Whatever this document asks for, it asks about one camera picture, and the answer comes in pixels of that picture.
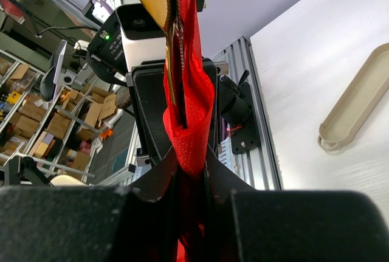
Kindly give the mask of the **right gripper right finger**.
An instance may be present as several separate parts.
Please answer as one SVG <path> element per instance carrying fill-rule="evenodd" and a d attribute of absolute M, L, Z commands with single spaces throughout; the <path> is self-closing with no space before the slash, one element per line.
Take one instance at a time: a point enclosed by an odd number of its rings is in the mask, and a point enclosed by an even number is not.
<path fill-rule="evenodd" d="M 210 261 L 387 261 L 388 228 L 354 191 L 257 190 L 207 150 Z"/>

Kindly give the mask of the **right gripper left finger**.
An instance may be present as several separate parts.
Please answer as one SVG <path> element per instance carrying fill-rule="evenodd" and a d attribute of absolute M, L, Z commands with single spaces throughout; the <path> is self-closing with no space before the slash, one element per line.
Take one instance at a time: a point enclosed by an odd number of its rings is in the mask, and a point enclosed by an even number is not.
<path fill-rule="evenodd" d="M 1 188 L 2 261 L 175 261 L 178 162 L 127 186 Z"/>

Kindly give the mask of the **red paper napkin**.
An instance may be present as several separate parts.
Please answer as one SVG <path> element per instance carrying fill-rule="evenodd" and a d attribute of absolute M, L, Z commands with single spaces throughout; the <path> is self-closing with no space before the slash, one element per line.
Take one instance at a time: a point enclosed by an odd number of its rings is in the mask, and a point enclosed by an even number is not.
<path fill-rule="evenodd" d="M 179 0 L 185 67 L 182 74 L 187 128 L 172 103 L 163 114 L 168 138 L 178 158 L 176 173 L 178 261 L 209 261 L 204 238 L 204 167 L 215 99 L 204 72 L 196 0 Z"/>

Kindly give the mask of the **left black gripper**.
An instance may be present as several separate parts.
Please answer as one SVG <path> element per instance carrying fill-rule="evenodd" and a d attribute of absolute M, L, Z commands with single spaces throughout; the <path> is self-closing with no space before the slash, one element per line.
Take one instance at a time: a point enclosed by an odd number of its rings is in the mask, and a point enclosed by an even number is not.
<path fill-rule="evenodd" d="M 208 137 L 207 158 L 216 159 L 218 156 L 218 124 L 219 112 L 217 105 L 217 93 L 219 68 L 209 58 L 202 59 L 203 68 L 209 77 L 215 92 L 210 132 Z M 164 91 L 164 61 L 144 61 L 132 72 L 133 87 L 130 94 L 139 133 L 141 151 L 137 155 L 138 165 L 151 165 L 154 167 L 167 155 L 171 149 L 171 142 L 165 132 L 162 120 L 167 108 Z"/>

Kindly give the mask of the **steak knife patterned handle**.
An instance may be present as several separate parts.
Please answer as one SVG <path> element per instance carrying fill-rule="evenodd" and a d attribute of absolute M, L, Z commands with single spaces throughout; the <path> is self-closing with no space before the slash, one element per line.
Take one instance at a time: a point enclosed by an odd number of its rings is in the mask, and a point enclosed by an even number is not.
<path fill-rule="evenodd" d="M 179 0 L 176 0 L 176 33 L 179 40 L 179 72 L 178 72 L 178 107 L 180 113 L 180 120 L 183 129 L 187 129 L 187 117 L 185 112 L 185 95 L 184 95 L 184 85 L 182 81 L 182 75 L 185 67 L 185 58 L 184 58 L 184 45 L 183 45 L 183 33 L 182 33 L 182 23 L 181 23 L 181 14 L 179 9 Z"/>

